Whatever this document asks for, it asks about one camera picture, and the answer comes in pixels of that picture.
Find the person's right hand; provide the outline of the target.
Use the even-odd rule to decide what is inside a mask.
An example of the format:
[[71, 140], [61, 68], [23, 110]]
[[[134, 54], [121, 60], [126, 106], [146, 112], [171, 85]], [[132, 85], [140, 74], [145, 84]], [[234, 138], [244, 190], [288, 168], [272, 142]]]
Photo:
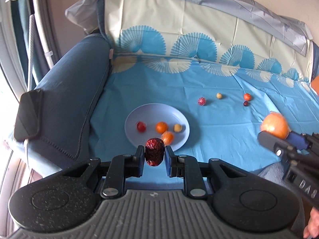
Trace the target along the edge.
[[317, 238], [319, 235], [319, 212], [312, 208], [308, 225], [303, 232], [303, 238]]

